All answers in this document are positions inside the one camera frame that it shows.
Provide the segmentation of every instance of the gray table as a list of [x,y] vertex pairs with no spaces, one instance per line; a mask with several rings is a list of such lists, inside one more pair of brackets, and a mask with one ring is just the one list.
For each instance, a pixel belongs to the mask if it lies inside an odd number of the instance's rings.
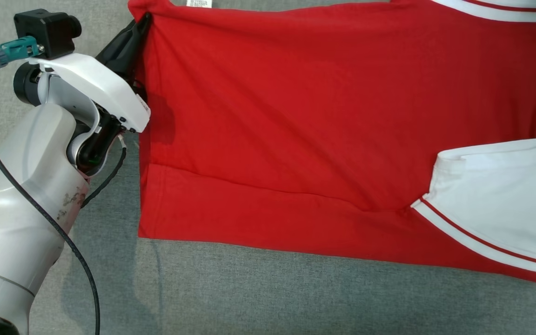
[[[284,10],[335,2],[214,3]],[[125,0],[0,0],[0,42],[15,38],[14,13],[35,8],[78,17],[83,34],[77,51],[90,55],[131,20]],[[0,142],[30,109],[12,92],[18,65],[0,70]],[[102,334],[536,334],[536,284],[506,276],[139,239],[136,136],[128,135],[127,142],[123,169],[81,212],[71,234],[98,284]],[[119,151],[113,149],[110,161]],[[90,288],[68,248],[30,317],[34,335],[93,333]]]

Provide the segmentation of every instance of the black cable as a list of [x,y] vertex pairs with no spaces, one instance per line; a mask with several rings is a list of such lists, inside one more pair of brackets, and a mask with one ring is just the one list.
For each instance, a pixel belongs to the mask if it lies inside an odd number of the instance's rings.
[[124,145],[123,148],[121,149],[121,158],[117,162],[117,166],[115,166],[115,169],[113,169],[113,172],[111,172],[111,174],[109,174],[109,176],[105,179],[105,181],[102,182],[102,184],[100,186],[98,186],[98,188],[94,192],[92,192],[91,195],[88,195],[88,197],[82,202],[82,206],[80,208],[86,207],[86,205],[92,199],[94,199],[94,197],[96,197],[98,195],[98,193],[100,193],[102,191],[102,189],[105,188],[111,182],[113,177],[115,177],[115,174],[117,174],[117,171],[119,171],[119,169],[123,165],[123,161],[125,161],[126,155],[127,155],[127,148]]
[[95,334],[99,335],[101,330],[101,308],[98,303],[98,291],[96,290],[96,284],[94,282],[94,278],[92,276],[92,272],[90,271],[90,268],[88,267],[88,264],[84,257],[82,256],[80,250],[78,250],[76,244],[72,241],[72,239],[66,234],[65,231],[63,231],[62,227],[58,225],[57,222],[49,215],[49,213],[44,210],[43,207],[36,202],[29,194],[26,192],[26,190],[13,178],[11,173],[9,173],[8,169],[4,164],[2,163],[0,159],[0,170],[6,176],[6,178],[9,180],[9,182],[15,187],[15,189],[18,190],[21,195],[28,200],[28,202],[36,208],[36,210],[39,211],[42,216],[49,221],[49,223],[53,226],[53,228],[61,235],[61,237],[66,241],[67,245],[70,246],[70,249],[76,255],[76,258],[80,261],[80,264],[84,268],[84,272],[86,272],[86,276],[88,277],[88,281],[90,282],[90,287],[92,289],[92,297],[94,298],[94,309],[95,309]]

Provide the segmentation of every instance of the white label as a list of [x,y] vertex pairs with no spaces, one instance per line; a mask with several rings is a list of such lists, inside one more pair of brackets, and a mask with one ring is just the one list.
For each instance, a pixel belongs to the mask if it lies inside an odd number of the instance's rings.
[[142,104],[142,107],[144,107],[148,115],[150,115],[150,107],[148,106],[148,104],[144,101],[144,99],[142,99],[142,97],[140,97],[140,94],[136,94],[136,97],[138,98],[138,100],[140,100],[140,104]]
[[212,8],[212,0],[188,0],[187,6]]

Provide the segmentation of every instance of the red and white shirt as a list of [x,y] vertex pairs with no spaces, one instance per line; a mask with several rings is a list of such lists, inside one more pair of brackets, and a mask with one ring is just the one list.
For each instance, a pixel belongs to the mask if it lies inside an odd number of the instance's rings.
[[141,237],[536,281],[536,0],[130,9]]

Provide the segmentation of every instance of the red shirt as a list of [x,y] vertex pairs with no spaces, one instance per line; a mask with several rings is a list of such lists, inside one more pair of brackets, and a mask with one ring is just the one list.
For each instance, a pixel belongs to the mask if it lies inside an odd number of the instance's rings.
[[536,281],[410,207],[440,151],[536,138],[536,9],[463,0],[277,13],[131,0],[130,9],[153,14],[140,237]]

